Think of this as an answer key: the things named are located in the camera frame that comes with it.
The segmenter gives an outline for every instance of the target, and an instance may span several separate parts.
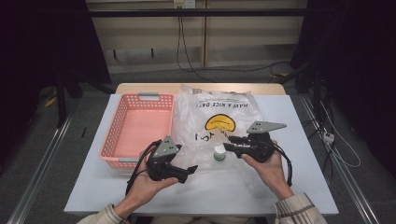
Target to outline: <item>pink plastic basket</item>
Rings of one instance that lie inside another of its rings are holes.
[[[100,153],[112,168],[135,168],[139,153],[171,134],[175,95],[127,93],[119,105]]]

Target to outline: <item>plastic bag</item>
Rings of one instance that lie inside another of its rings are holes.
[[[230,135],[246,136],[255,120],[262,120],[262,112],[250,92],[204,91],[181,85],[172,135],[183,148],[174,163],[181,167],[197,164],[198,174],[235,169],[236,156],[227,152],[224,161],[216,161],[214,148],[228,143]]]

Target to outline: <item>white table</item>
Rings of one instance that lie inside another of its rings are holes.
[[[255,98],[266,121],[287,124],[287,128],[272,131],[270,134],[292,161],[293,191],[305,192],[321,214],[338,214],[289,96],[257,95]],[[105,161],[99,159],[101,146],[119,99],[119,94],[110,97],[78,181],[64,209],[66,213],[85,216],[102,210],[109,203],[118,203],[124,196],[126,181],[132,171],[111,169]],[[189,175],[184,185],[176,184],[160,191],[148,204],[136,210],[135,214],[264,216],[275,213],[275,202],[276,196],[269,189],[264,197],[252,198],[240,174],[221,170]]]

